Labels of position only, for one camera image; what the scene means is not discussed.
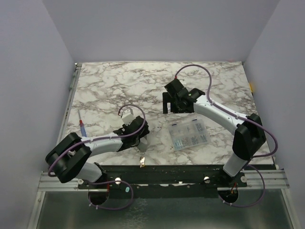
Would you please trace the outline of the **metal key organizer plate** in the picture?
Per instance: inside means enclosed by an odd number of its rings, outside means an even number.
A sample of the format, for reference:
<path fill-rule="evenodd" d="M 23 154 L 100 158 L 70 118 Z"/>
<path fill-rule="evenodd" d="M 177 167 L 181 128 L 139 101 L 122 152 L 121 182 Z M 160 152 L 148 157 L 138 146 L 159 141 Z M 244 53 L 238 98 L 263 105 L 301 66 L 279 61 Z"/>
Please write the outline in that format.
<path fill-rule="evenodd" d="M 138 149 L 141 152 L 145 152 L 148 148 L 148 141 L 145 137 L 141 138 L 138 144 Z"/>

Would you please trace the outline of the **yellow tagged key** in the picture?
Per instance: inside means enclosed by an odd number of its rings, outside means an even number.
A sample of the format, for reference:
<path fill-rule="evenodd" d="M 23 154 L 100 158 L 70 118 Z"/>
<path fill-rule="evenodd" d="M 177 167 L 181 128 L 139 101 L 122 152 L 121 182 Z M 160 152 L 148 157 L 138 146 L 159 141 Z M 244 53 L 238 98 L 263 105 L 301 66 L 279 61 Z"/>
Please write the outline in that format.
<path fill-rule="evenodd" d="M 144 167 L 145 166 L 145 157 L 140 157 L 140 167 Z"/>

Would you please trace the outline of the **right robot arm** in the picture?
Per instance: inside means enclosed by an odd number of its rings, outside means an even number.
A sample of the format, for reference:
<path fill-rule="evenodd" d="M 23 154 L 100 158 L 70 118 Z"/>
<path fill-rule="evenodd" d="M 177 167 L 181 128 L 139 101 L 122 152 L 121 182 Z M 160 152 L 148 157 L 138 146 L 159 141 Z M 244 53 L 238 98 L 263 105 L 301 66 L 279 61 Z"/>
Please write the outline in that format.
<path fill-rule="evenodd" d="M 165 89 L 163 113 L 168 113 L 166 106 L 170 103 L 172 113 L 203 115 L 221 125 L 234 136 L 233 154 L 223 166 L 223 172 L 219 174 L 219 181 L 223 186 L 232 185 L 236 181 L 236 175 L 266 142 L 260 117 L 256 114 L 245 115 L 228 109 L 208 99 L 207 93 L 197 88 L 188 91 L 178 79 L 169 82 Z"/>

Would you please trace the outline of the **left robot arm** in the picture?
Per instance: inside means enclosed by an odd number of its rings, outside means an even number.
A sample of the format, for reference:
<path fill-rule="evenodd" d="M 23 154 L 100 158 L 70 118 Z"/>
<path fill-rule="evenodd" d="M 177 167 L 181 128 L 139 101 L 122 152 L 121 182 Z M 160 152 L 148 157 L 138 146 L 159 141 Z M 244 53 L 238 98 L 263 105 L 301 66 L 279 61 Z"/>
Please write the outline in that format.
<path fill-rule="evenodd" d="M 101 188 L 105 184 L 102 168 L 96 163 L 88 163 L 88 158 L 138 146 L 149 132 L 147 121 L 140 116 L 129 125 L 124 124 L 122 128 L 96 138 L 80 137 L 72 132 L 45 157 L 49 166 L 48 176 L 57 177 L 61 183 L 78 177 L 88 180 L 94 188 Z"/>

